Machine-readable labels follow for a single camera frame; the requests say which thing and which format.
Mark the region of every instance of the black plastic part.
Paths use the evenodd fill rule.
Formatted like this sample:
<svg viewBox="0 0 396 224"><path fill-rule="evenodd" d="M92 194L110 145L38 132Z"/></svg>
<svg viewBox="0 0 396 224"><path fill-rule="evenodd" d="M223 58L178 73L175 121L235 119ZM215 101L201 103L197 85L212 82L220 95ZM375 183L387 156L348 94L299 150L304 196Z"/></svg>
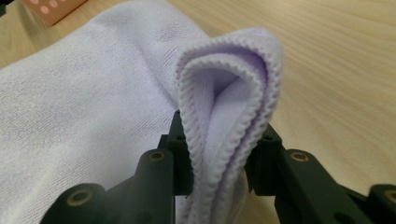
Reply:
<svg viewBox="0 0 396 224"><path fill-rule="evenodd" d="M174 159L165 149L142 155L125 197L120 224L175 223Z"/></svg>
<svg viewBox="0 0 396 224"><path fill-rule="evenodd" d="M275 208L280 223L302 223L299 209L291 196L288 186L281 178L279 178L278 188L276 189Z"/></svg>
<svg viewBox="0 0 396 224"><path fill-rule="evenodd" d="M308 152L287 150L279 168L302 223L373 223Z"/></svg>
<svg viewBox="0 0 396 224"><path fill-rule="evenodd" d="M6 15L6 5L4 4L0 4L0 17L2 17L3 15Z"/></svg>
<svg viewBox="0 0 396 224"><path fill-rule="evenodd" d="M284 150L282 139L268 124L245 165L249 191L254 189L258 196L275 195L277 179L280 177L277 165Z"/></svg>
<svg viewBox="0 0 396 224"><path fill-rule="evenodd" d="M175 158L175 195L190 195L192 192L193 173L179 111L173 117L167 136L166 148L172 152Z"/></svg>
<svg viewBox="0 0 396 224"><path fill-rule="evenodd" d="M81 184L65 191L41 220L41 224L96 224L105 189L97 184Z"/></svg>
<svg viewBox="0 0 396 224"><path fill-rule="evenodd" d="M375 223L396 223L396 186L372 186L367 198L367 208Z"/></svg>
<svg viewBox="0 0 396 224"><path fill-rule="evenodd" d="M119 224L120 217L125 205L126 195L128 193L129 186L131 185L133 177L126 179L122 183L118 184L112 189L106 191L106 200L102 204L100 224Z"/></svg>

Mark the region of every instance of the brass insert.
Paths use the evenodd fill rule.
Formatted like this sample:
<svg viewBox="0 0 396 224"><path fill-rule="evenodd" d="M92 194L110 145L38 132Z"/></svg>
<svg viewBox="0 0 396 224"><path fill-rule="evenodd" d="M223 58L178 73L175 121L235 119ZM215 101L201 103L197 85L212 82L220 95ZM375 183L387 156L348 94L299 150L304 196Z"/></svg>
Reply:
<svg viewBox="0 0 396 224"><path fill-rule="evenodd" d="M295 161L309 161L309 157L302 152L293 152L290 156Z"/></svg>

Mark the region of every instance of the wood grain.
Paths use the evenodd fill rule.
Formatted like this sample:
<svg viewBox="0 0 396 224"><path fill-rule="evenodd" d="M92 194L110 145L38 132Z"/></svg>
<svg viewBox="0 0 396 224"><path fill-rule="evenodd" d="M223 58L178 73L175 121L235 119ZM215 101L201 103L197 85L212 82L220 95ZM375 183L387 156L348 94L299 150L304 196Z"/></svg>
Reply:
<svg viewBox="0 0 396 224"><path fill-rule="evenodd" d="M0 67L35 53L122 0L91 0L53 27L18 2L0 19ZM313 153L366 194L396 184L396 1L230 0L171 4L209 35L266 27L284 44L273 118L286 147ZM272 198L249 195L238 223L278 223Z"/></svg>

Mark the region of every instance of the white fabric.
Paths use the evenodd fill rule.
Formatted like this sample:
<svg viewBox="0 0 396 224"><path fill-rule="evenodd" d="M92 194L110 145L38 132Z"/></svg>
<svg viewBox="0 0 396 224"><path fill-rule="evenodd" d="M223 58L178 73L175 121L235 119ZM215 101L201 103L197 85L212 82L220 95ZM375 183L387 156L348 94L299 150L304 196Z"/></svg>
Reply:
<svg viewBox="0 0 396 224"><path fill-rule="evenodd" d="M0 70L0 223L38 223L64 190L130 177L178 108L195 181L177 222L233 222L281 68L263 29L209 38L156 0L105 11Z"/></svg>

